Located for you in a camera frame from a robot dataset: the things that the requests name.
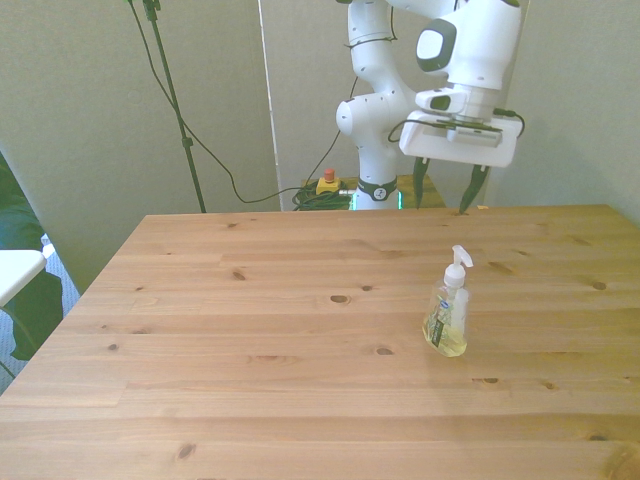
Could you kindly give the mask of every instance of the bottle label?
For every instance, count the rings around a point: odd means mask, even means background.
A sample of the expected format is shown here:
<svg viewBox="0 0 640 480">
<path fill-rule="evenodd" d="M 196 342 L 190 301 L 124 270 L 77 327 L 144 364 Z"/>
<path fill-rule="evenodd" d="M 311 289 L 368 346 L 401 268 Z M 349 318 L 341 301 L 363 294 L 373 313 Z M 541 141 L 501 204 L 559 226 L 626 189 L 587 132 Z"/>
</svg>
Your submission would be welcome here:
<svg viewBox="0 0 640 480">
<path fill-rule="evenodd" d="M 431 337 L 431 343 L 436 347 L 440 346 L 440 340 L 442 339 L 442 330 L 444 329 L 444 323 L 440 320 L 436 320 L 436 325 L 433 329 L 433 337 Z"/>
<path fill-rule="evenodd" d="M 438 296 L 438 305 L 433 309 L 433 313 L 429 315 L 428 330 L 431 343 L 437 348 L 442 340 L 442 332 L 445 325 L 451 325 L 452 305 L 444 298 Z"/>
</svg>

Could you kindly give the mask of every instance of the gray wall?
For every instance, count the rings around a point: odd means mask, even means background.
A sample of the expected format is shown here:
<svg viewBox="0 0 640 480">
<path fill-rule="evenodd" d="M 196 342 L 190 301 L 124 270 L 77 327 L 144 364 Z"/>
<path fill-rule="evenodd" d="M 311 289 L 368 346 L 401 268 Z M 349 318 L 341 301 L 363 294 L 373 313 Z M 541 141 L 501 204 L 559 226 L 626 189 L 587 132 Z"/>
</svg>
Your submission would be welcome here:
<svg viewBox="0 0 640 480">
<path fill-rule="evenodd" d="M 273 193 L 257 0 L 162 7 L 184 117 L 245 196 Z M 199 211 L 173 110 L 126 2 L 5 0 L 0 112 L 0 148 L 80 290 L 144 215 Z M 209 211 L 278 207 L 277 199 L 242 205 L 224 172 L 197 148 L 195 157 Z"/>
<path fill-rule="evenodd" d="M 260 4 L 280 186 L 299 186 L 331 144 L 337 132 L 335 110 L 348 98 L 355 79 L 344 46 L 347 6 L 335 0 L 261 0 Z M 428 20 L 401 10 L 395 17 L 399 41 L 394 50 L 407 84 L 416 91 L 443 85 L 424 75 L 415 61 L 415 45 Z M 356 94 L 369 91 L 360 82 Z M 340 176 L 358 174 L 358 155 L 349 138 L 340 137 L 324 167 L 336 168 Z M 410 173 L 412 168 L 408 161 L 399 173 Z M 471 167 L 432 162 L 429 175 L 446 203 L 458 205 Z M 291 208 L 291 195 L 282 197 L 283 207 Z"/>
<path fill-rule="evenodd" d="M 492 205 L 606 203 L 640 225 L 640 6 L 533 0 L 509 105 L 527 119 Z"/>
</svg>

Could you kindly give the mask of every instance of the black pole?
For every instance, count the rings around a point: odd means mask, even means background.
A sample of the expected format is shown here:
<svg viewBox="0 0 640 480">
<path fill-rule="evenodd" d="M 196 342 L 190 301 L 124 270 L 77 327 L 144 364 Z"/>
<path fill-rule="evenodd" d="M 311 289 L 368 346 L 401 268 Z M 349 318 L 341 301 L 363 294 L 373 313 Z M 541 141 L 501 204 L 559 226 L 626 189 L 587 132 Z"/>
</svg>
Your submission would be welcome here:
<svg viewBox="0 0 640 480">
<path fill-rule="evenodd" d="M 169 62 L 167 62 L 167 56 L 164 53 L 164 47 L 162 46 L 162 39 L 160 38 L 160 31 L 158 30 L 158 16 L 156 10 L 160 10 L 159 0 L 143 0 L 144 9 L 147 13 L 147 18 L 153 26 L 153 33 L 156 36 L 156 42 L 158 44 L 158 50 L 160 51 L 160 58 L 162 59 L 162 66 L 164 67 L 164 74 L 167 77 L 167 84 L 169 86 L 169 92 L 171 93 L 171 101 L 173 103 L 173 109 L 176 112 L 178 118 L 178 125 L 180 126 L 180 133 L 182 134 L 182 146 L 187 154 L 187 161 L 189 162 L 189 170 L 191 170 L 191 178 L 193 179 L 193 186 L 196 189 L 196 195 L 198 196 L 198 203 L 200 204 L 200 211 L 207 213 L 204 206 L 204 199 L 202 198 L 202 190 L 200 189 L 200 181 L 198 180 L 198 174 L 196 172 L 196 165 L 193 161 L 193 154 L 191 153 L 191 147 L 193 146 L 193 140 L 187 136 L 187 132 L 184 128 L 184 120 L 180 114 L 180 107 L 178 106 L 178 97 L 176 91 L 173 88 L 173 81 L 171 80 L 171 72 L 169 70 Z"/>
</svg>

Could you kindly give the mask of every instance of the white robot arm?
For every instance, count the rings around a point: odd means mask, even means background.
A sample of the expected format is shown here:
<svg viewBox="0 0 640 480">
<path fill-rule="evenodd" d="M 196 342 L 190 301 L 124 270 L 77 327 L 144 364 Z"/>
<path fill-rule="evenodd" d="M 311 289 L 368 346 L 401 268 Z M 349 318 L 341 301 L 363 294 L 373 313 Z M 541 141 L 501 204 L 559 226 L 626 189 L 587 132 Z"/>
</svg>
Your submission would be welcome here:
<svg viewBox="0 0 640 480">
<path fill-rule="evenodd" d="M 395 172 L 404 155 L 511 162 L 521 125 L 493 112 L 520 29 L 517 0 L 337 1 L 349 4 L 354 71 L 375 91 L 343 102 L 336 115 L 358 148 L 358 208 L 397 208 Z M 417 61 L 428 74 L 448 76 L 446 88 L 416 95 L 404 84 L 391 53 L 389 5 L 436 18 L 420 36 Z M 398 149 L 388 137 L 403 122 Z"/>
</svg>

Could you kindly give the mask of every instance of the pump dispenser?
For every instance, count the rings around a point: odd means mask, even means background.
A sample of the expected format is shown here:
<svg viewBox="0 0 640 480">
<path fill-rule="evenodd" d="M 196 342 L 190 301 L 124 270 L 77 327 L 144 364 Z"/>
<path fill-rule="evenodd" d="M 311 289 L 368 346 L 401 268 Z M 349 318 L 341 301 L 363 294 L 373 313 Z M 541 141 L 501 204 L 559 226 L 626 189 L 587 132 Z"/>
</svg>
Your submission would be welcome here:
<svg viewBox="0 0 640 480">
<path fill-rule="evenodd" d="M 447 267 L 444 280 L 436 282 L 422 330 L 429 345 L 446 357 L 457 357 L 467 349 L 465 335 L 467 308 L 471 294 L 464 288 L 473 260 L 460 245 L 453 247 L 453 263 Z"/>
</svg>

